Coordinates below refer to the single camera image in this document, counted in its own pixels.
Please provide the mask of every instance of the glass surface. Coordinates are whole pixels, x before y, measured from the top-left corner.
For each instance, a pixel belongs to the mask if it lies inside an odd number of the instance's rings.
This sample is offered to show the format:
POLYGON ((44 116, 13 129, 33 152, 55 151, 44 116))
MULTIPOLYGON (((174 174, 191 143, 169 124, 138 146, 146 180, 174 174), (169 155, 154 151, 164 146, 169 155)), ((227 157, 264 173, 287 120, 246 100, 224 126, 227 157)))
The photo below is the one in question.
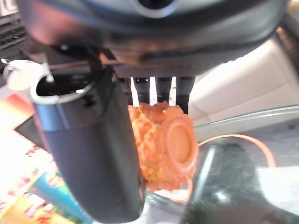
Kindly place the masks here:
POLYGON ((230 134, 253 137, 273 160, 248 140, 213 140, 199 147, 188 205, 155 194, 148 194, 148 203, 183 214, 190 224, 299 223, 299 105, 204 124, 195 133, 198 142, 230 134))

